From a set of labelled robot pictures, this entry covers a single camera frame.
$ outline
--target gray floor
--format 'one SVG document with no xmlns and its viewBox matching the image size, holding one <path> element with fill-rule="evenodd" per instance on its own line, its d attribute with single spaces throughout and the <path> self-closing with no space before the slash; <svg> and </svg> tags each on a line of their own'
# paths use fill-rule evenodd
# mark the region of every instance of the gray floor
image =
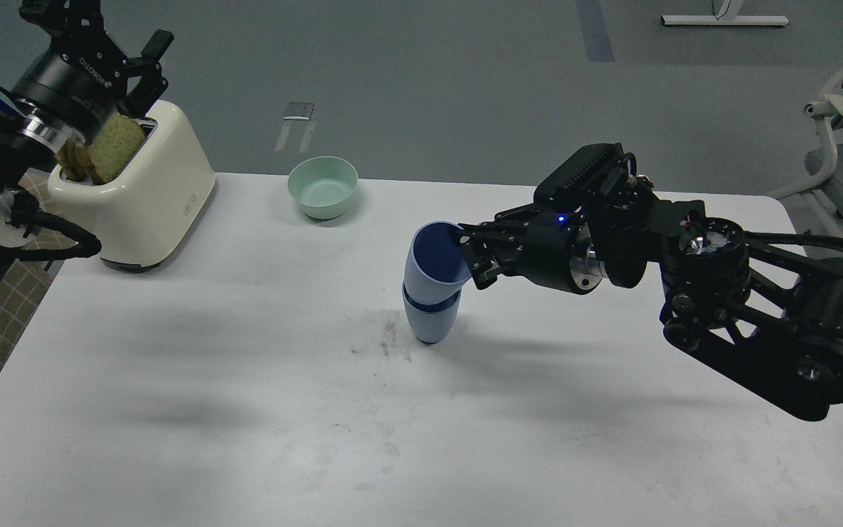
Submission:
<svg viewBox="0 0 843 527">
<path fill-rule="evenodd" d="M 47 36 L 0 0 L 0 83 Z M 316 154 L 361 177 L 535 184 L 577 147 L 623 141 L 658 189 L 763 193 L 805 176 L 801 109 L 843 66 L 843 0 L 747 0 L 770 28 L 667 28 L 709 0 L 106 0 L 128 53 L 175 34 L 170 90 L 214 169 L 287 173 Z M 612 60 L 600 53 L 610 45 Z M 313 101 L 275 146 L 288 101 Z"/>
</svg>

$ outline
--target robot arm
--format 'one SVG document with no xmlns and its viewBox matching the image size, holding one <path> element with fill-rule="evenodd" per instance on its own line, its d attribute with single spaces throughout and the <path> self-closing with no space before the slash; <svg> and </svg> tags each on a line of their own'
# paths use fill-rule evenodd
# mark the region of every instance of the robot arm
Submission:
<svg viewBox="0 0 843 527">
<path fill-rule="evenodd" d="M 103 29 L 98 0 L 24 0 L 21 17 L 50 35 L 12 90 L 0 87 L 0 281 L 14 260 L 89 257 L 96 236 L 40 210 L 19 186 L 29 169 L 49 171 L 67 141 L 91 143 L 117 109 L 143 117 L 168 86 L 158 63 L 173 40 L 155 31 L 139 57 L 126 54 Z M 140 77 L 127 91 L 127 81 Z M 22 250 L 40 229 L 77 242 L 67 250 Z"/>
<path fill-rule="evenodd" d="M 706 366 L 807 421 L 843 403 L 843 258 L 815 260 L 780 244 L 828 247 L 827 236 L 749 233 L 705 216 L 702 201 L 659 200 L 619 143 L 582 147 L 536 188 L 526 206 L 452 234 L 478 289 L 500 274 L 588 294 L 602 280 L 632 288 L 658 263 L 663 336 Z M 798 274 L 790 289 L 750 267 Z M 746 306 L 759 294 L 783 309 Z M 742 334 L 737 321 L 756 326 Z"/>
</svg>

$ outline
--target light green bowl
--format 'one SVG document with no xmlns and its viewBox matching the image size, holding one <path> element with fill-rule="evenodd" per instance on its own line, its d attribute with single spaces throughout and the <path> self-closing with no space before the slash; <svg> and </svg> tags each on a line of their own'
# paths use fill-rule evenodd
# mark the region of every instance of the light green bowl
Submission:
<svg viewBox="0 0 843 527">
<path fill-rule="evenodd" d="M 357 179 L 357 169 L 347 160 L 312 157 L 288 174 L 288 193 L 308 216 L 330 220 L 352 206 Z"/>
</svg>

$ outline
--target light blue cup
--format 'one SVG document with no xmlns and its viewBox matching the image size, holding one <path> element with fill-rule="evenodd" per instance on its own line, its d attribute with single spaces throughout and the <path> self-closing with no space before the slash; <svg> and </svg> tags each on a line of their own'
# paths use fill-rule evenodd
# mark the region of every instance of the light blue cup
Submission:
<svg viewBox="0 0 843 527">
<path fill-rule="evenodd" d="M 464 254 L 449 235 L 459 227 L 434 221 L 412 237 L 405 259 L 402 303 L 415 337 L 423 343 L 440 343 L 457 318 L 461 287 L 471 279 Z"/>
</svg>

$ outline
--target white table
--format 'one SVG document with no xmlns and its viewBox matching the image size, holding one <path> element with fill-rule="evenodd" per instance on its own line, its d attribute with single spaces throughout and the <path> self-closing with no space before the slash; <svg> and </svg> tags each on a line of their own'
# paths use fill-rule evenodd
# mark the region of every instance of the white table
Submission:
<svg viewBox="0 0 843 527">
<path fill-rule="evenodd" d="M 451 336 L 414 340 L 413 231 L 529 187 L 361 181 L 316 223 L 284 186 L 222 174 L 157 272 L 64 266 L 0 376 L 0 526 L 843 525 L 843 405 L 796 420 L 670 347 L 655 268 L 468 284 Z"/>
</svg>

